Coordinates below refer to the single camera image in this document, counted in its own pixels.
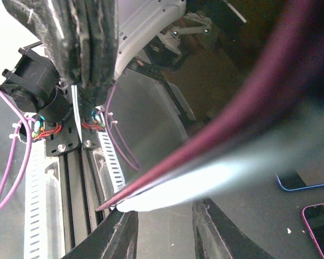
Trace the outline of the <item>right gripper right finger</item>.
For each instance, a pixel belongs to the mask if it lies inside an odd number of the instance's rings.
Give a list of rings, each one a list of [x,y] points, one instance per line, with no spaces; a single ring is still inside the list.
[[[192,227],[196,258],[272,258],[210,198],[192,203]]]

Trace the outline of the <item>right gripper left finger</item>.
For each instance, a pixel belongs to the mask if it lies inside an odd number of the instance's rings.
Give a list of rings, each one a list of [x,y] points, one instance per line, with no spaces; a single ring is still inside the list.
[[[64,258],[137,258],[138,212],[117,209]]]

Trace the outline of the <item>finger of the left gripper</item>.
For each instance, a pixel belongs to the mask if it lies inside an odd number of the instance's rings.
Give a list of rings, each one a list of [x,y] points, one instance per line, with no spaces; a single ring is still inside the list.
[[[6,11],[47,48],[61,79],[90,86],[91,1],[3,1]]]
[[[90,82],[97,90],[112,81],[118,52],[118,2],[86,1],[89,26]]]

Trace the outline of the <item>blue phone case with phone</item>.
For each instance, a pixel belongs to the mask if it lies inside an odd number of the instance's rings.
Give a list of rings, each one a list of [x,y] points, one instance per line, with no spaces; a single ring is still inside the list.
[[[233,154],[119,203],[121,212],[149,212],[286,173],[324,149],[324,119],[287,124]]]

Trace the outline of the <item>blue phone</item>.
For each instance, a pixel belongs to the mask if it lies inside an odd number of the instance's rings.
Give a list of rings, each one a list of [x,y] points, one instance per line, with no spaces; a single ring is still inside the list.
[[[324,183],[305,183],[296,171],[291,171],[287,174],[277,174],[276,179],[280,188],[286,192],[324,187]]]

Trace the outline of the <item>purple phone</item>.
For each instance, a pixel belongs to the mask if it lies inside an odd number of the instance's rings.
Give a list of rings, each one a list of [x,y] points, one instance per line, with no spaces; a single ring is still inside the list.
[[[301,216],[316,249],[324,258],[324,203],[305,207]]]

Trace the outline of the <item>magenta phone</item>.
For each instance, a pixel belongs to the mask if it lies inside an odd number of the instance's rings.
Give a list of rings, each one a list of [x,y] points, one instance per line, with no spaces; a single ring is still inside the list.
[[[211,123],[166,159],[105,201],[117,204],[257,122],[271,121],[324,81],[324,1],[290,1],[241,91]]]

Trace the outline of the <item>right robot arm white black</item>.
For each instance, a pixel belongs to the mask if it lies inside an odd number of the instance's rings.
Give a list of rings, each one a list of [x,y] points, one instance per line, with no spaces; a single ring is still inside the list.
[[[47,58],[20,49],[0,90],[26,117],[14,140],[30,150],[25,168],[25,258],[135,258],[136,212],[97,206],[126,184],[123,163],[105,124],[104,106],[76,125],[71,91],[57,86],[58,72]]]

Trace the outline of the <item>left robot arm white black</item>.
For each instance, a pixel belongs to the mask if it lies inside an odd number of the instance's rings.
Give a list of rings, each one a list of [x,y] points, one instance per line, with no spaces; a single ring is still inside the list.
[[[61,79],[83,93],[105,89],[185,1],[0,1],[0,83],[17,49],[37,40]]]

